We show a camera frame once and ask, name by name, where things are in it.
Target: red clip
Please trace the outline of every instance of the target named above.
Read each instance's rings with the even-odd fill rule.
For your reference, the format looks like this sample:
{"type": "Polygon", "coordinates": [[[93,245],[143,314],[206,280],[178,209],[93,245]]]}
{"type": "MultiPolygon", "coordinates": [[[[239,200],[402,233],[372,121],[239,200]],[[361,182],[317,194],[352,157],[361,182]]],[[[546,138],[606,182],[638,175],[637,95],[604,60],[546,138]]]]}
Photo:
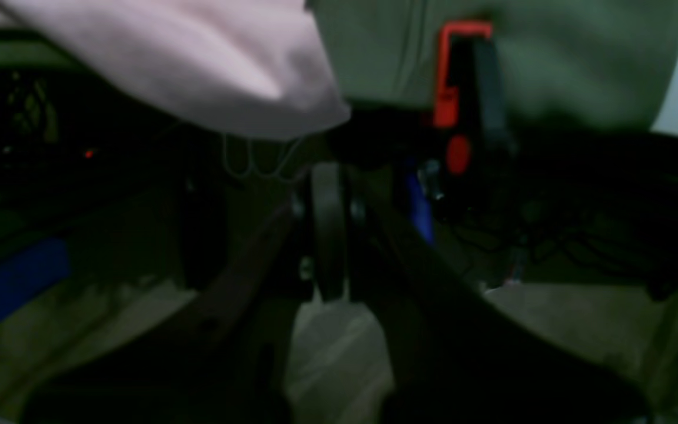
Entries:
{"type": "Polygon", "coordinates": [[[433,126],[449,129],[457,126],[459,115],[459,88],[447,85],[449,75],[450,40],[453,35],[463,37],[491,38],[493,26],[489,22],[449,22],[441,30],[438,52],[438,75],[436,80],[436,106],[433,112],[433,126]]]}

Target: red light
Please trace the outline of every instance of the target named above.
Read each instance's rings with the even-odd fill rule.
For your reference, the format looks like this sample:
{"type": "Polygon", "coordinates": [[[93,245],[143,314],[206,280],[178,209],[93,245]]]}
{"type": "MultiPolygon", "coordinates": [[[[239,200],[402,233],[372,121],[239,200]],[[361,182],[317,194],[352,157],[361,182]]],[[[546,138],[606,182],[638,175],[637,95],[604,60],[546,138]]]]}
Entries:
{"type": "Polygon", "coordinates": [[[449,139],[446,148],[446,167],[449,174],[460,176],[470,166],[471,147],[470,140],[464,136],[454,136],[449,139]]]}

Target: pink fabric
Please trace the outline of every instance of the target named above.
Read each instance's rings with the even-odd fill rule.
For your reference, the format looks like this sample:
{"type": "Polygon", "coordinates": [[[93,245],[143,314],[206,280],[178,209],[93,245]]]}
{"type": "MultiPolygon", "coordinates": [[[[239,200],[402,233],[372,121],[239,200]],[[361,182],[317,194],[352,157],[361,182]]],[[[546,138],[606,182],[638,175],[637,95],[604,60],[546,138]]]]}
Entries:
{"type": "Polygon", "coordinates": [[[300,0],[0,0],[143,102],[215,131],[289,140],[349,118],[300,0]]]}

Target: white wire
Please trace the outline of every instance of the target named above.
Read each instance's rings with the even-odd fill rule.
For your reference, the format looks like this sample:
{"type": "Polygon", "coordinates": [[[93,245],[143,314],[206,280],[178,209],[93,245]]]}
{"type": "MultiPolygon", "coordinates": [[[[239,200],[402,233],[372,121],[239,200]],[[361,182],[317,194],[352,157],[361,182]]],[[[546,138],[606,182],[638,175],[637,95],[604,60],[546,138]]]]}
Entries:
{"type": "Polygon", "coordinates": [[[255,145],[252,139],[246,139],[245,140],[245,147],[247,148],[247,166],[245,166],[245,170],[242,172],[236,172],[234,171],[231,166],[229,165],[229,156],[228,156],[228,138],[226,134],[222,135],[222,155],[221,155],[221,164],[224,167],[224,171],[226,171],[229,175],[231,175],[234,178],[237,178],[239,180],[243,180],[245,178],[250,177],[251,175],[255,174],[256,176],[264,179],[264,180],[278,180],[281,183],[285,184],[291,184],[294,183],[296,180],[296,177],[289,178],[283,176],[283,170],[284,167],[290,163],[291,157],[294,155],[294,152],[296,152],[299,147],[307,140],[306,137],[301,137],[294,142],[287,143],[285,145],[282,145],[282,147],[279,150],[279,157],[277,158],[277,166],[275,167],[274,171],[272,172],[263,172],[261,171],[260,167],[255,161],[255,156],[253,154],[255,150],[255,145]]]}

